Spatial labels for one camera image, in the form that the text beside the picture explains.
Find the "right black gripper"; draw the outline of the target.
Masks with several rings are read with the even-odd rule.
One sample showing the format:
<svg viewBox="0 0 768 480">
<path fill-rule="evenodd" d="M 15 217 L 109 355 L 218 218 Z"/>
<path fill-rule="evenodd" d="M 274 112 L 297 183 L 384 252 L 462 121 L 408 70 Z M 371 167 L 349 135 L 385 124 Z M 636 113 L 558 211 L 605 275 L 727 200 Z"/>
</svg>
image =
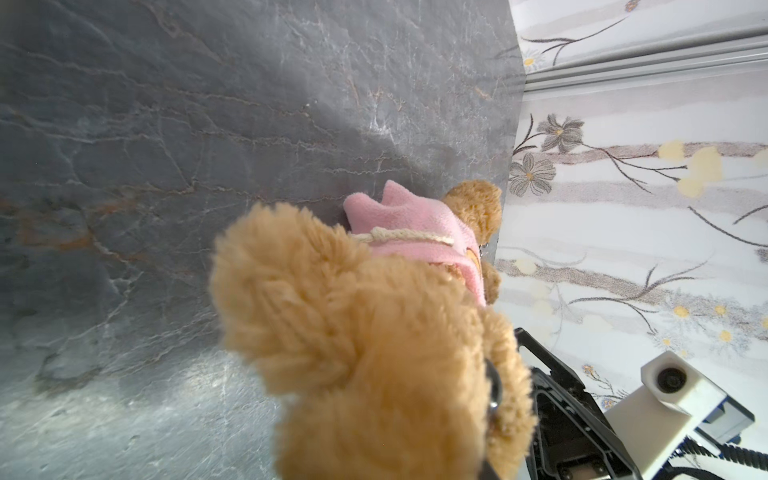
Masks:
<svg viewBox="0 0 768 480">
<path fill-rule="evenodd" d="M 639 479 L 638 467 L 578 375 L 523 328 L 520 349 L 548 368 L 531 369 L 538 417 L 527 470 L 532 479 Z"/>
</svg>

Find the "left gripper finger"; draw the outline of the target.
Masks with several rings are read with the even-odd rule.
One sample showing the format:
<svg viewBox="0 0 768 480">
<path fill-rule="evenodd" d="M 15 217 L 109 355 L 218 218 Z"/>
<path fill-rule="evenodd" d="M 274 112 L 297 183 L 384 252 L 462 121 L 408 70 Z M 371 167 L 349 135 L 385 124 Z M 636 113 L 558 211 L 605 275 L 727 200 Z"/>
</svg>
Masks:
<svg viewBox="0 0 768 480">
<path fill-rule="evenodd" d="M 486 374 L 487 380 L 490 382 L 489 401 L 488 401 L 487 412 L 486 412 L 486 422 L 487 422 L 486 433 L 490 434 L 492 427 L 495 424 L 499 407 L 502 403 L 503 385 L 502 385 L 501 377 L 496 367 L 493 365 L 493 363 L 489 359 L 485 360 L 485 374 Z M 478 480 L 499 480 L 500 479 L 499 475 L 496 473 L 495 469 L 492 467 L 492 465 L 490 464 L 487 458 L 485 458 L 482 462 L 477 479 Z"/>
</svg>

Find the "brown teddy bear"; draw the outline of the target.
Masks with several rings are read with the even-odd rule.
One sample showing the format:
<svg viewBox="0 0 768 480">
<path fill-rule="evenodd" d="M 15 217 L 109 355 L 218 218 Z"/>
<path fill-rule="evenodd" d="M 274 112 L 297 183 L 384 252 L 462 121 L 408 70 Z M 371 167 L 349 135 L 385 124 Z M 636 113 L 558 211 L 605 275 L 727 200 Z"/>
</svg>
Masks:
<svg viewBox="0 0 768 480">
<path fill-rule="evenodd" d="M 465 181 L 436 199 L 482 245 L 502 192 Z M 226 347 L 283 413 L 283 479 L 477 479 L 487 458 L 514 478 L 537 424 L 510 322 L 493 309 L 500 276 L 480 252 L 487 305 L 452 266 L 378 256 L 345 225 L 287 203 L 256 204 L 217 239 L 210 293 Z M 496 367 L 503 399 L 486 412 Z"/>
</svg>

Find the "pink teddy hoodie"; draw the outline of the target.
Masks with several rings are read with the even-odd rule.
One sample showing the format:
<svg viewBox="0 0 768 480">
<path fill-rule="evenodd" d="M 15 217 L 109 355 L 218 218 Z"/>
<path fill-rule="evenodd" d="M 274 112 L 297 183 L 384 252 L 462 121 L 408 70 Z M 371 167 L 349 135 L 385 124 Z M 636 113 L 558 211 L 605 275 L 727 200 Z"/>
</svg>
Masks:
<svg viewBox="0 0 768 480">
<path fill-rule="evenodd" d="M 476 302 L 487 305 L 480 244 L 447 204 L 389 180 L 379 201 L 354 193 L 344 200 L 343 209 L 352 236 L 370 244 L 374 254 L 455 267 Z"/>
</svg>

